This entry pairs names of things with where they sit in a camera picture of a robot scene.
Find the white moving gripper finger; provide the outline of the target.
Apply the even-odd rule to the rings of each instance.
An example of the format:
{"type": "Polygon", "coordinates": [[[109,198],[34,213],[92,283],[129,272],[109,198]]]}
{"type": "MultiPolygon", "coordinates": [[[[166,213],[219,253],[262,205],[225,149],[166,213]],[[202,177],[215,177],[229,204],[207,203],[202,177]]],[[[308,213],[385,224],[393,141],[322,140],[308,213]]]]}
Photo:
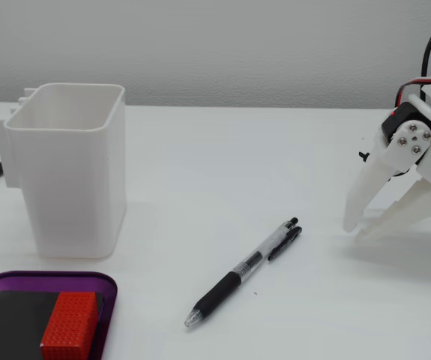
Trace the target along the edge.
{"type": "Polygon", "coordinates": [[[403,122],[391,140],[377,130],[373,148],[348,192],[343,229],[352,232],[376,194],[393,176],[415,165],[430,145],[431,130],[422,121],[403,122]]]}

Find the white fixed gripper finger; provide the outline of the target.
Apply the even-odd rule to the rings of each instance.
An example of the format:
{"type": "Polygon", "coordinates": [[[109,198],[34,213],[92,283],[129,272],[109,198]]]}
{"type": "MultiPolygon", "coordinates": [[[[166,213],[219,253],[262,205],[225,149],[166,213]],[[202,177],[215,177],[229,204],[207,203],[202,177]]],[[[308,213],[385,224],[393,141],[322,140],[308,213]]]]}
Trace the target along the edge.
{"type": "Polygon", "coordinates": [[[427,218],[431,218],[431,183],[421,178],[380,217],[360,230],[355,240],[380,239],[427,218]]]}

